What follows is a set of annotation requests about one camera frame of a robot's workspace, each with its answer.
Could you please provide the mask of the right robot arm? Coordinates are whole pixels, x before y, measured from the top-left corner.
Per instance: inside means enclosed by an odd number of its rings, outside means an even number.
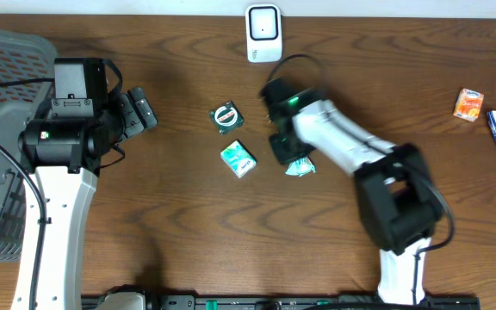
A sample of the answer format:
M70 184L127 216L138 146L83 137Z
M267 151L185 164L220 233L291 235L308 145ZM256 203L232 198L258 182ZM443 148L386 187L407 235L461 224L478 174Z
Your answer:
M439 247L431 242L436 224L452 215L420 150L373 135L319 90L296 91L277 78L260 96L276 125L269 141L279 164L317 150L352 178L360 220L380 250L379 298L421 305L425 255Z

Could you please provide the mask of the dark green round-logo packet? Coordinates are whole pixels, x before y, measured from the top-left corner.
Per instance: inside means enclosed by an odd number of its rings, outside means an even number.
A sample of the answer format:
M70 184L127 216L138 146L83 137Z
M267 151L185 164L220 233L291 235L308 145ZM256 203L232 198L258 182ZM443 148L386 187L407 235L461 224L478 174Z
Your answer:
M241 127L245 120L233 101L228 101L208 113L211 121L222 135Z

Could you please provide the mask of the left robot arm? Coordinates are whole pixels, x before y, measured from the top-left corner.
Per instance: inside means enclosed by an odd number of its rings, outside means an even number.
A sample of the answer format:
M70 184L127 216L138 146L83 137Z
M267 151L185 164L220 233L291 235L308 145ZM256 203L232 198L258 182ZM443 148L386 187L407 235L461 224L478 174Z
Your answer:
M79 309L85 228L102 157L158 119L144 91L123 90L109 59L57 58L54 93L18 138L26 218L14 309Z

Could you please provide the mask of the small orange white packet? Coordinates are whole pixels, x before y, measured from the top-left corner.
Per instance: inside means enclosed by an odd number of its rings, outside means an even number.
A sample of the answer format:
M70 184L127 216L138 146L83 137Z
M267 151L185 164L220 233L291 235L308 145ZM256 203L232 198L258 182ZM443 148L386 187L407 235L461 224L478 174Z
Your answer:
M453 116L474 122L480 114L484 95L469 89L462 89L457 97Z

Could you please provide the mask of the green white tissue pack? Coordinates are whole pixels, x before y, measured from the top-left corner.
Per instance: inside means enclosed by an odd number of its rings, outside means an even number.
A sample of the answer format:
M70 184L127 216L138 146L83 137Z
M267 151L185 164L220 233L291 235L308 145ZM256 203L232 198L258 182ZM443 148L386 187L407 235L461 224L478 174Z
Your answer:
M257 160L238 140L227 146L220 153L220 157L238 178L242 178L257 166Z

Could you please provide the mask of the teal candy pouch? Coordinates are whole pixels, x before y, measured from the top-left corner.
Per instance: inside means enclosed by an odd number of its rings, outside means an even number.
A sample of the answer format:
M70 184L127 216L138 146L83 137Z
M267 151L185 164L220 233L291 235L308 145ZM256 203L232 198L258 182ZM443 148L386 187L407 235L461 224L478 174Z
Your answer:
M286 175L292 177L303 177L308 173L315 173L316 168L309 157L295 160L288 165Z

